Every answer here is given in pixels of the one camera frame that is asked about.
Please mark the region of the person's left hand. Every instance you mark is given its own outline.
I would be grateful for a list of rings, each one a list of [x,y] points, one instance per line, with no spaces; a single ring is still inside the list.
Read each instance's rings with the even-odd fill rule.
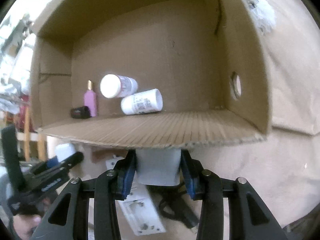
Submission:
[[[42,217],[39,215],[16,215],[13,217],[13,227],[15,232],[22,240],[28,240],[33,234]]]

